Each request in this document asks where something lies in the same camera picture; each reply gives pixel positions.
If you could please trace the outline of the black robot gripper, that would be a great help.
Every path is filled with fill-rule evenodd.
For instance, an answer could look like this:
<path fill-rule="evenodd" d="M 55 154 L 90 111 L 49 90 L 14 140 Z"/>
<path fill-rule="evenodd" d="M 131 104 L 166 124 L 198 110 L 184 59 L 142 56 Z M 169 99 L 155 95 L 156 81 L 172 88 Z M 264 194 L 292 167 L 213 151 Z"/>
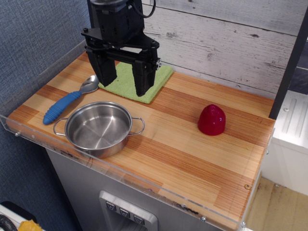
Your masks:
<path fill-rule="evenodd" d="M 146 36 L 140 0 L 92 0 L 95 28 L 84 28 L 86 53 L 104 86 L 116 78 L 115 61 L 132 65 L 136 94 L 143 96 L 154 85 L 159 43 Z"/>

